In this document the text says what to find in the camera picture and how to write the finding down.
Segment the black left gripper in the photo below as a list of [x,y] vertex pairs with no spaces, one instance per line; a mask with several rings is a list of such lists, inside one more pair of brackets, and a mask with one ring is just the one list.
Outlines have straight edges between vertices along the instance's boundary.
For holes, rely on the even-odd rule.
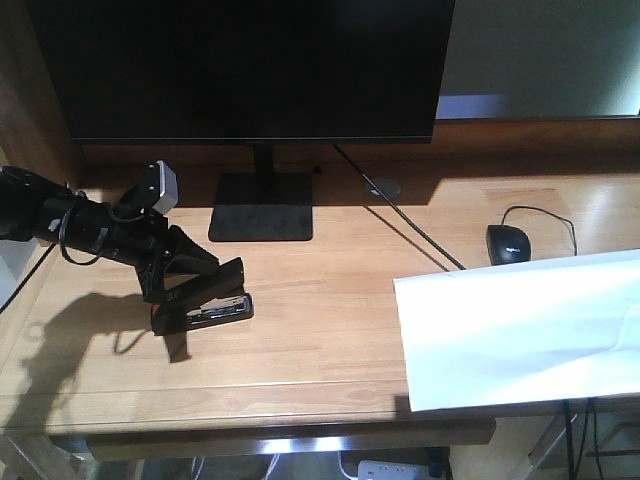
[[104,256],[133,266],[139,280],[143,300],[151,304],[165,301],[170,288],[168,279],[178,284],[184,274],[213,275],[219,260],[195,243],[180,227],[172,225],[160,214],[122,218],[113,209],[107,214],[112,221]]

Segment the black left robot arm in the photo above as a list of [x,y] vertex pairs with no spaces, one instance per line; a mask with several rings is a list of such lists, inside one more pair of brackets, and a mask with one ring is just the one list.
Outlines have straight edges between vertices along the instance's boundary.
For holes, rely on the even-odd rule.
[[31,171],[3,166],[1,238],[57,244],[76,265],[105,258],[132,266],[143,298],[159,303],[166,296],[167,274],[212,275],[219,268],[217,257],[169,224],[165,214],[177,202],[176,174],[161,160],[147,165],[139,183],[115,204],[92,201]]

